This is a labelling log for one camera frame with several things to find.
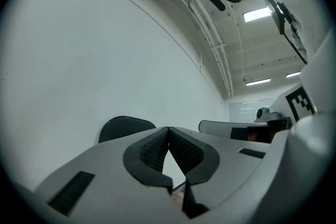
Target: black chair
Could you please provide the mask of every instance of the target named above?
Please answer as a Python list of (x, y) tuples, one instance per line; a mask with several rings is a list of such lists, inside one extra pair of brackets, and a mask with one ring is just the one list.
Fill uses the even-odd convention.
[(98, 143), (156, 128), (149, 121), (128, 116), (115, 117), (101, 129)]

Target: black slot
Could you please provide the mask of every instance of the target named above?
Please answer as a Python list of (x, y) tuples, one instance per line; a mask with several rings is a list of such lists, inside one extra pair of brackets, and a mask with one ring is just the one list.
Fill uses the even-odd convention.
[(80, 171), (61, 191), (48, 203), (56, 211), (67, 216), (79, 201), (86, 188), (90, 185), (94, 175)]
[(248, 155), (248, 156), (252, 156), (252, 157), (256, 157), (259, 159), (262, 159), (265, 156), (265, 152), (260, 152), (260, 151), (254, 151), (254, 150), (249, 150), (247, 148), (243, 148), (242, 150), (239, 151), (239, 153)]

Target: fluorescent light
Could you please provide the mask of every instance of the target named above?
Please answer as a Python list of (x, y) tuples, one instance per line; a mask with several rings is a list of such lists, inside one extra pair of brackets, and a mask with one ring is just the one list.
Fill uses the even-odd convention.
[(251, 86), (251, 85), (265, 83), (265, 82), (270, 82), (270, 81), (271, 81), (271, 79), (264, 79), (264, 80), (249, 82), (249, 83), (246, 84), (246, 86)]
[(243, 13), (243, 17), (245, 22), (250, 22), (252, 20), (256, 20), (256, 19), (260, 19), (260, 18), (264, 18), (267, 16), (271, 16), (271, 13), (269, 12), (269, 9), (266, 8), (261, 8), (261, 9), (257, 9), (253, 12), (247, 12), (247, 13)]
[(249, 104), (249, 103), (255, 103), (255, 102), (257, 102), (257, 101), (245, 102), (245, 103), (243, 103), (243, 104)]
[(290, 77), (297, 76), (297, 75), (300, 74), (300, 73), (301, 73), (301, 71), (296, 72), (296, 73), (292, 73), (292, 74), (288, 74), (288, 75), (286, 76), (286, 78), (290, 78)]

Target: white ceiling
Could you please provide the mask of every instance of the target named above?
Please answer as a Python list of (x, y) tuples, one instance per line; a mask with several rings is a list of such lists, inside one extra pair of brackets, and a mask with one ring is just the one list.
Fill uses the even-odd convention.
[[(219, 34), (226, 44), (235, 96), (262, 91), (273, 87), (293, 83), (294, 79), (284, 79), (287, 74), (304, 67), (299, 57), (278, 32), (272, 17), (261, 18), (252, 22), (244, 22), (243, 13), (266, 7), (264, 0), (244, 0), (232, 4), (234, 16), (240, 30), (242, 47), (234, 19), (227, 7), (219, 11), (209, 0), (202, 0), (213, 17)], [(289, 25), (286, 25), (290, 36)], [(246, 87), (248, 81), (271, 78), (271, 83)]]

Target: cable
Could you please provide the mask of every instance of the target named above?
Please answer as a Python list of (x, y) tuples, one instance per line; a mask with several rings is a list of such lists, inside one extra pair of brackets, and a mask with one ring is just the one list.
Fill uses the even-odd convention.
[(302, 62), (304, 62), (304, 64), (306, 65), (307, 64), (306, 60), (304, 60), (304, 58), (302, 57), (301, 53), (299, 53), (298, 49), (289, 40), (289, 38), (287, 37), (286, 33), (284, 33), (283, 35), (285, 36), (285, 38), (287, 39), (287, 41), (290, 43), (290, 45), (292, 46), (292, 48), (294, 49), (294, 51), (297, 53), (297, 55), (301, 58)]

